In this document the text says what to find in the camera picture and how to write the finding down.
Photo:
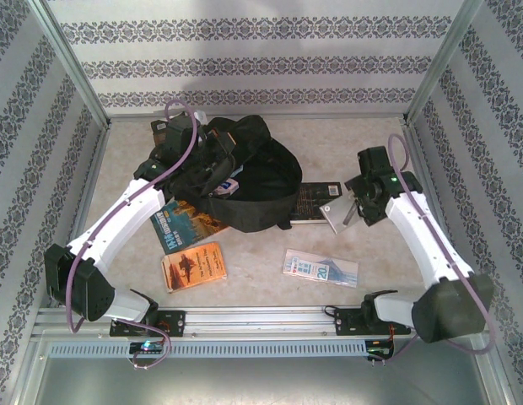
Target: metal base plate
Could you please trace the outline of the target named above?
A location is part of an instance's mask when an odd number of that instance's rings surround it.
[[[185,315],[183,310],[159,310],[155,326],[162,329],[172,338],[182,338],[185,330]],[[110,336],[113,338],[125,337],[159,337],[157,332],[148,331],[141,327],[131,327],[126,323],[112,321],[110,325]]]
[[[395,328],[395,335],[409,335],[412,330],[399,323],[379,322],[367,325],[360,308],[337,308],[334,312],[337,336],[389,335],[389,325]]]
[[[350,213],[350,210],[352,210],[354,203],[355,197],[353,196],[353,193],[350,192],[348,195],[343,195],[339,198],[335,198],[328,204],[320,207],[321,213],[323,214],[323,216],[325,217],[335,234],[343,232],[350,226],[356,224],[361,219],[357,212]],[[349,214],[352,214],[352,217],[348,219],[348,222],[346,224],[344,224],[344,220]]]

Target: beige floor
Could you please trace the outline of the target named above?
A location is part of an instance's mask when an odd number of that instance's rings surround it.
[[[402,133],[396,118],[267,120],[267,125],[301,163],[304,181],[344,182],[359,173],[359,150],[386,145],[390,133]],[[153,146],[149,122],[112,124],[87,227],[121,195]],[[310,224],[255,234],[227,229],[206,241],[210,240],[221,245],[226,280],[168,294],[159,265],[164,253],[150,221],[126,243],[106,277],[113,285],[136,289],[161,306],[174,307],[357,305],[368,292],[423,283],[411,252],[388,219],[370,228],[359,222],[339,235],[328,224]],[[358,287],[283,275],[287,248],[357,262]]]

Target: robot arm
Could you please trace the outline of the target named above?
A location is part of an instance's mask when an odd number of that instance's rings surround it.
[[[51,246],[45,254],[48,294],[64,303],[65,280],[73,258],[80,252],[93,230],[119,203],[148,182],[132,180],[128,188],[90,229],[71,241],[67,247]],[[164,194],[149,188],[132,199],[98,233],[82,256],[73,285],[73,310],[88,321],[102,316],[128,321],[146,321],[153,301],[142,294],[112,287],[105,278],[111,262],[139,227],[164,206]]]
[[[127,240],[173,197],[171,186],[181,174],[176,172],[173,176],[165,176],[165,173],[170,167],[177,165],[187,148],[194,146],[195,135],[205,135],[199,126],[200,122],[207,123],[205,114],[197,111],[194,117],[197,121],[184,115],[176,116],[170,122],[155,121],[152,126],[155,142],[156,135],[159,135],[159,144],[150,158],[138,167],[134,173],[135,180],[130,182],[119,199],[96,224],[71,241],[68,246],[52,245],[48,248],[44,255],[46,287],[52,298],[66,304],[67,279],[71,274],[71,267],[76,256],[84,251],[73,274],[73,311],[88,321],[108,316],[146,325],[154,324],[157,303],[134,290],[112,287],[105,275]],[[194,122],[197,124],[195,134],[192,132]],[[188,145],[189,139],[192,139],[192,146]],[[122,208],[111,215],[120,205]]]
[[[359,152],[359,165],[361,175],[346,183],[355,195],[359,215],[367,225],[385,217],[395,224],[418,263],[426,288],[374,293],[368,300],[365,297],[363,305],[369,308],[365,313],[372,314],[367,323],[397,322],[414,328],[427,343],[481,332],[485,317],[453,267],[460,269],[487,310],[493,297],[490,278],[476,275],[458,255],[430,212],[415,176],[404,172],[402,179],[418,205],[416,208],[392,169],[384,147]],[[441,246],[449,253],[450,262]]]

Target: white wall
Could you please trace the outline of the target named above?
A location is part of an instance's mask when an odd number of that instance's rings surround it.
[[[100,128],[23,0],[0,1],[0,404],[69,240]]]
[[[461,3],[49,1],[111,115],[403,113]]]

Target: purple cable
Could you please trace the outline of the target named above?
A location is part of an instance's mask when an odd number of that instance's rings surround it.
[[[451,268],[455,271],[458,278],[464,284],[464,287],[466,287],[467,292],[470,293],[470,295],[472,296],[473,300],[477,304],[477,307],[481,311],[481,314],[483,315],[484,320],[487,322],[487,325],[488,325],[489,341],[488,341],[488,344],[484,348],[481,348],[479,350],[473,350],[473,349],[469,349],[469,348],[464,348],[457,343],[451,342],[450,340],[448,340],[447,343],[450,344],[451,346],[453,346],[454,348],[458,348],[461,351],[463,351],[465,353],[469,353],[469,354],[488,353],[493,348],[494,344],[496,343],[496,331],[494,329],[494,324],[492,322],[492,318],[488,314],[488,311],[485,308],[483,302],[481,301],[481,299],[479,298],[479,296],[477,295],[477,293],[475,292],[473,287],[470,285],[469,281],[467,281],[467,278],[464,276],[464,274],[462,273],[460,268],[458,268],[456,263],[453,262],[451,254],[445,247],[443,241],[439,237],[438,232],[436,232],[436,229],[430,222],[429,218],[425,215],[424,211],[421,209],[421,206],[419,206],[418,202],[415,201],[415,198],[413,198],[412,192],[410,192],[410,189],[408,188],[406,182],[404,181],[404,178],[402,177],[401,170],[398,168],[398,165],[396,164],[395,155],[393,154],[393,139],[394,138],[397,138],[402,143],[402,146],[404,147],[404,151],[406,152],[406,162],[408,162],[408,160],[409,160],[409,151],[407,150],[406,141],[404,141],[404,139],[400,135],[392,133],[389,136],[389,144],[388,144],[389,160],[391,161],[391,166],[393,166],[396,177],[398,177],[400,184],[402,184],[402,188],[406,192],[406,195],[410,199],[410,202],[415,207],[415,209],[417,210],[417,212],[421,216],[421,218],[424,219],[424,223],[429,228],[430,233],[432,234],[432,236],[436,240],[436,243],[438,244],[439,248],[443,252],[445,260],[450,264]]]
[[[171,166],[162,175],[158,176],[156,179],[154,179],[153,181],[149,182],[148,184],[146,184],[145,186],[143,186],[142,188],[140,188],[139,190],[134,192],[132,195],[130,195],[127,198],[125,198],[121,203],[119,203],[117,205],[117,207],[115,207],[108,215],[106,215],[104,217],[104,219],[102,219],[102,221],[100,221],[99,225],[94,229],[93,233],[91,233],[89,238],[82,245],[82,248],[80,249],[79,253],[74,258],[74,262],[73,262],[72,266],[70,267],[70,272],[68,273],[68,279],[67,279],[67,293],[66,293],[66,299],[65,299],[66,302],[65,302],[65,304],[66,304],[66,307],[67,307],[67,324],[68,324],[68,328],[70,329],[70,332],[72,332],[72,333],[78,332],[79,328],[82,326],[82,323],[84,323],[84,319],[83,318],[81,318],[79,320],[79,322],[78,322],[78,324],[76,326],[74,326],[74,323],[73,323],[72,298],[73,298],[74,275],[76,274],[76,270],[78,269],[78,265],[79,265],[82,257],[84,256],[84,253],[91,247],[91,245],[92,245],[91,242],[96,238],[96,236],[105,227],[105,225],[108,222],[110,222],[110,220],[119,211],[121,211],[126,205],[128,205],[131,200],[135,199],[140,194],[142,194],[143,192],[145,192],[146,190],[148,190],[149,188],[154,186],[156,183],[162,181],[163,179],[165,179],[166,177],[171,175],[174,171],[176,171],[183,164],[183,162],[186,160],[186,158],[188,157],[188,155],[190,154],[190,152],[194,148],[194,144],[196,143],[196,140],[197,140],[197,124],[196,124],[196,118],[194,117],[194,111],[192,111],[191,107],[187,103],[182,101],[182,100],[179,100],[179,99],[170,100],[170,101],[168,101],[166,103],[166,107],[164,109],[164,113],[166,114],[166,120],[168,122],[170,121],[170,117],[168,116],[168,110],[170,108],[170,105],[172,105],[172,104],[181,104],[181,105],[183,105],[185,107],[186,112],[190,116],[190,118],[192,120],[192,138],[191,138],[191,142],[189,143],[188,148],[186,148],[185,153],[181,156],[181,158],[179,160],[177,160],[177,162],[173,166]],[[147,329],[149,331],[158,332],[158,333],[160,333],[160,334],[162,334],[164,336],[164,340],[166,340],[166,342],[168,343],[167,349],[166,349],[165,353],[163,354],[163,356],[161,358],[159,358],[158,360],[155,360],[152,364],[150,364],[148,366],[145,366],[144,368],[148,369],[149,367],[153,367],[154,365],[157,365],[170,352],[171,341],[170,341],[170,337],[165,332],[161,331],[160,329],[158,329],[156,327],[151,327],[149,325],[145,325],[145,324],[142,324],[142,323],[138,323],[138,322],[134,322],[134,321],[127,321],[125,319],[117,319],[117,320],[120,321],[120,322],[127,323],[129,325],[133,325],[135,327],[142,327],[142,328],[145,328],[145,329]]]

